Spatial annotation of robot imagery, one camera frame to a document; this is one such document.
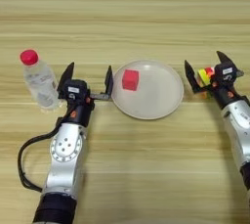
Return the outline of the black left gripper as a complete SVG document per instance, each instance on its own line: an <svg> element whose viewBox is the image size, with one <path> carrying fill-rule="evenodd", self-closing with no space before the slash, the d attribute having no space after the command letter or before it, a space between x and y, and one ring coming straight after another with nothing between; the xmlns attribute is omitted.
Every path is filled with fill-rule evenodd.
<svg viewBox="0 0 250 224"><path fill-rule="evenodd" d="M71 63L67 66L65 71L63 72L58 90L61 91L63 89L64 83L70 79L73 75L74 63ZM108 67L106 76L105 76L105 92L101 94L90 94L85 96L83 99L76 100L68 100L67 101L67 112L65 117L63 118L63 123L74 123L81 126L87 126L90 121L90 116L92 111L95 108L95 101L108 101L110 99L110 94L113 88L113 75L112 68Z"/></svg>

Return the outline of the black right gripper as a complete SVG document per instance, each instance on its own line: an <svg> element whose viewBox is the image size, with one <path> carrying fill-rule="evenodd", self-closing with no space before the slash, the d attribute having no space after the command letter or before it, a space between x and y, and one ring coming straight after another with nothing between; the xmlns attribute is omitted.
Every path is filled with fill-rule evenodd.
<svg viewBox="0 0 250 224"><path fill-rule="evenodd" d="M217 55L219 57L221 65L233 66L233 61L225 53L217 51ZM193 68L188 61L185 61L185 72L192 91L194 93L200 92L201 87L197 83L197 80L194 76ZM228 74L223 74L221 71L216 71L211 76L210 92L215 98L221 110L226 106L238 101L244 101L248 106L250 106L250 101L248 100L248 98L236 92L234 88L234 82L236 78L236 71L232 71Z"/></svg>

